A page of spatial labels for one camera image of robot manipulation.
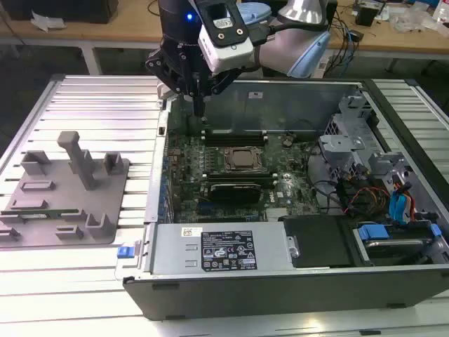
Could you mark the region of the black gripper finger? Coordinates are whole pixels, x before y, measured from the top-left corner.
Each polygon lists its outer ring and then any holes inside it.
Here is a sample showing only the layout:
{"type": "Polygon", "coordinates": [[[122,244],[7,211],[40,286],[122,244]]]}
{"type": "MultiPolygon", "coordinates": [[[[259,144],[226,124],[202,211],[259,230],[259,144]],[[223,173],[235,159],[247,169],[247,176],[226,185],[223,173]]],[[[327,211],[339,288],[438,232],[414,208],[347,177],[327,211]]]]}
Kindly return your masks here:
{"type": "Polygon", "coordinates": [[[148,57],[145,65],[171,91],[190,97],[193,113],[199,116],[199,88],[188,56],[185,48],[176,48],[174,53],[160,48],[148,57]]]}
{"type": "Polygon", "coordinates": [[[206,97],[220,94],[242,73],[242,69],[232,69],[214,76],[206,73],[201,74],[198,81],[198,116],[202,117],[204,115],[206,97]]]}

